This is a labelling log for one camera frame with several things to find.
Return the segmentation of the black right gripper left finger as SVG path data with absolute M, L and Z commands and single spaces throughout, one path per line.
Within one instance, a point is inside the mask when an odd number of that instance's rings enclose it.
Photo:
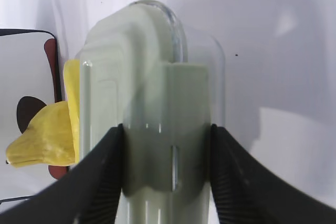
M 1 213 L 1 223 L 114 223 L 123 150 L 123 127 L 118 125 L 63 178 Z

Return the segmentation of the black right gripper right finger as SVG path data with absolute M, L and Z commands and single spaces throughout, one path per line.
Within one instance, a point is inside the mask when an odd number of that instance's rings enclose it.
M 335 223 L 334 208 L 273 174 L 215 124 L 209 180 L 220 223 Z

